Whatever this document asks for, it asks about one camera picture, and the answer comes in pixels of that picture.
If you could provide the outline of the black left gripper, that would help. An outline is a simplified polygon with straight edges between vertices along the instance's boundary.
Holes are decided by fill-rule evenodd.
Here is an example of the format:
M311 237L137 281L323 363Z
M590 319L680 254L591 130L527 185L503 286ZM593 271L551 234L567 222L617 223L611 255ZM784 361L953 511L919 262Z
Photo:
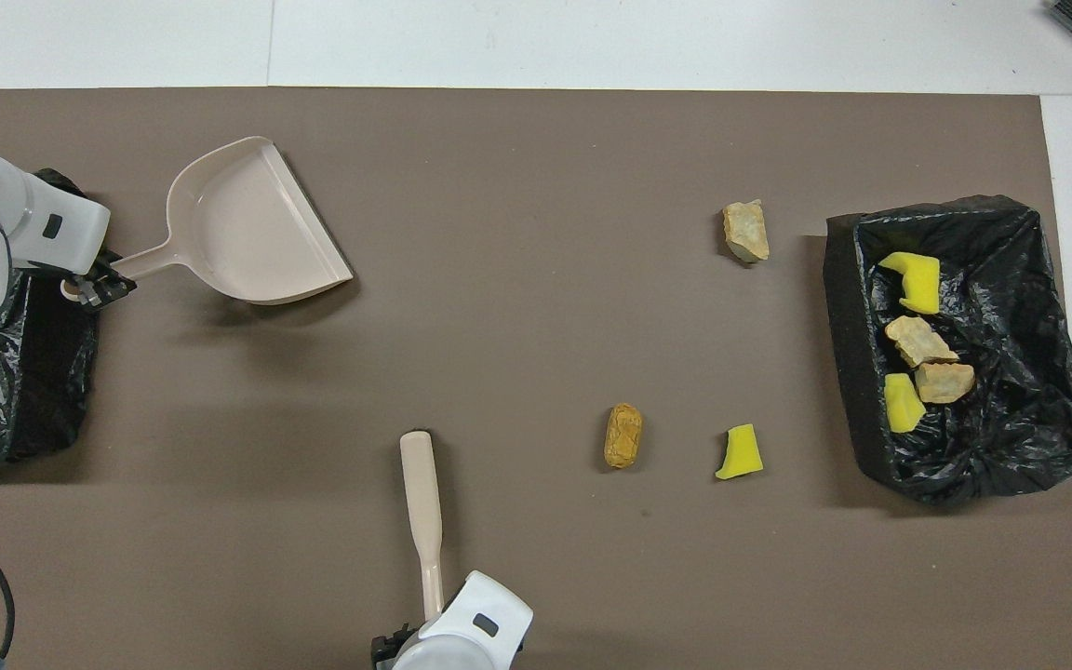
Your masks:
M114 265L124 259L122 254L115 253L111 248L101 245L95 259L90 266L90 273L116 273ZM80 278L80 306L86 313L96 313L111 302L123 300L128 294L135 291L138 284L124 276L99 276L99 278Z

